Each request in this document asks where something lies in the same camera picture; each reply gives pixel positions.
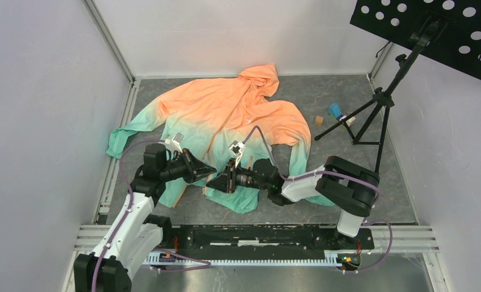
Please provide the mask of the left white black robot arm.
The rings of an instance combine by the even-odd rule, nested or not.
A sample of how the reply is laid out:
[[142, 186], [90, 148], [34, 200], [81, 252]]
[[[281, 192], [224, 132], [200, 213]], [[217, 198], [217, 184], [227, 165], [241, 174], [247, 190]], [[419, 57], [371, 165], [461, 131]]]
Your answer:
[[170, 181], [191, 184], [215, 173], [216, 168], [196, 158], [189, 149], [169, 151], [161, 140], [143, 143], [144, 163], [128, 184], [121, 213], [89, 254], [76, 257], [76, 291], [131, 291], [135, 274], [156, 248], [174, 239], [170, 218], [152, 212]]

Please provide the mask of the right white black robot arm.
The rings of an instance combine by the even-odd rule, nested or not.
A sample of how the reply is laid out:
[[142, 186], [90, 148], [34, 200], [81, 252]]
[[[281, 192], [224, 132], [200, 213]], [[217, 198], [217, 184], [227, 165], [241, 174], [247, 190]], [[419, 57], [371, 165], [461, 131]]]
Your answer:
[[238, 187], [265, 190], [269, 200], [279, 206], [301, 200], [325, 198], [341, 208], [334, 241], [350, 248], [359, 239], [359, 229], [379, 195], [378, 173], [338, 156], [330, 156], [317, 169], [297, 176], [283, 176], [270, 159], [258, 159], [251, 169], [234, 159], [206, 185], [223, 193]]

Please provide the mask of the orange and mint hooded jacket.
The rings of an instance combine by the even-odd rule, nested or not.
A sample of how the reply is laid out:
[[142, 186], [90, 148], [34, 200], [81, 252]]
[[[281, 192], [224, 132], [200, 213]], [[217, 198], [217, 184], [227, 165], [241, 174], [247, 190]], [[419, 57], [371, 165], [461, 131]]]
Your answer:
[[247, 143], [244, 165], [268, 158], [273, 145], [288, 145], [289, 173], [301, 175], [307, 168], [311, 132], [292, 102], [272, 99], [278, 86], [273, 64], [244, 69], [235, 78], [187, 82], [154, 98], [130, 123], [115, 129], [107, 155], [120, 158], [131, 136], [163, 127], [163, 139], [181, 133], [181, 146], [217, 170], [233, 156], [229, 146], [234, 141]]

